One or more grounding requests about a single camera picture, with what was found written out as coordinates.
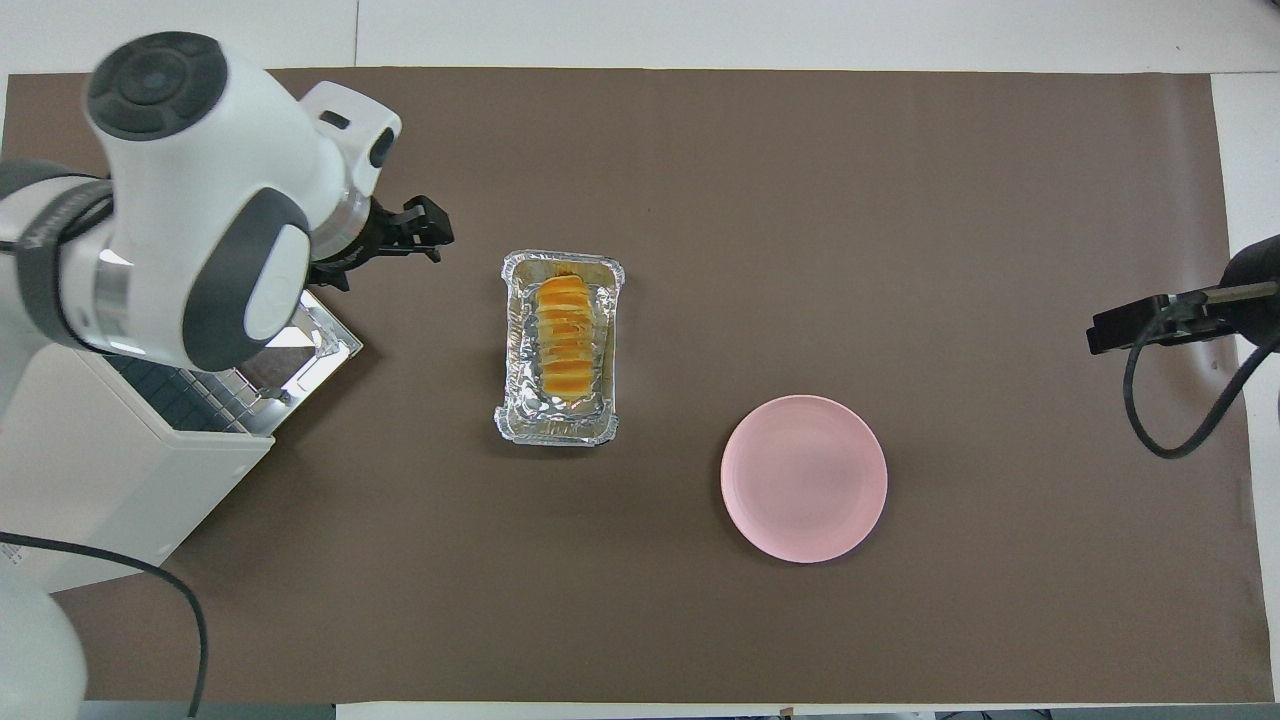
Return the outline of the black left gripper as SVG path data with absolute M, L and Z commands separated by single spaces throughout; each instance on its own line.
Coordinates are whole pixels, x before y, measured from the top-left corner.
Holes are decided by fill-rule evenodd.
M 388 255 L 398 238 L 389 213 L 376 199 L 370 199 L 367 214 L 357 232 L 339 237 L 337 250 L 325 251 L 308 265 L 308 287 L 329 287 L 349 292 L 348 274 L 374 258 Z M 421 255 L 431 263 L 442 261 L 442 247 L 454 242 L 449 214 L 424 195 L 406 201 L 399 214 L 399 229 L 411 247 L 404 255 Z

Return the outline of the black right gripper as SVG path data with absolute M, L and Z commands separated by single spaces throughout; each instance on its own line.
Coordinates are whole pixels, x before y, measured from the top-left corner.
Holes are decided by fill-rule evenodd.
M 1254 346 L 1277 337 L 1279 237 L 1244 247 L 1228 263 L 1217 284 L 1176 295 L 1180 310 L 1167 323 L 1164 346 L 1238 334 Z M 1167 306 L 1166 296 L 1148 296 L 1092 316 L 1085 329 L 1091 355 L 1130 348 L 1140 332 Z

